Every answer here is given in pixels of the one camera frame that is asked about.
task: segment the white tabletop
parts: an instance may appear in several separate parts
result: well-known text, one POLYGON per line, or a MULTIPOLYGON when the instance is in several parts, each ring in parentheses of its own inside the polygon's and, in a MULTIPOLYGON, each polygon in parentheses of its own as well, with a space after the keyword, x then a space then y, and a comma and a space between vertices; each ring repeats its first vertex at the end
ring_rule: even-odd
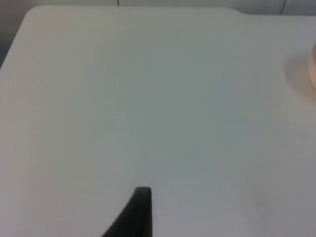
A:
POLYGON ((154 237, 314 237, 316 17, 29 12, 0 70, 0 233, 97 237, 137 186, 154 237))

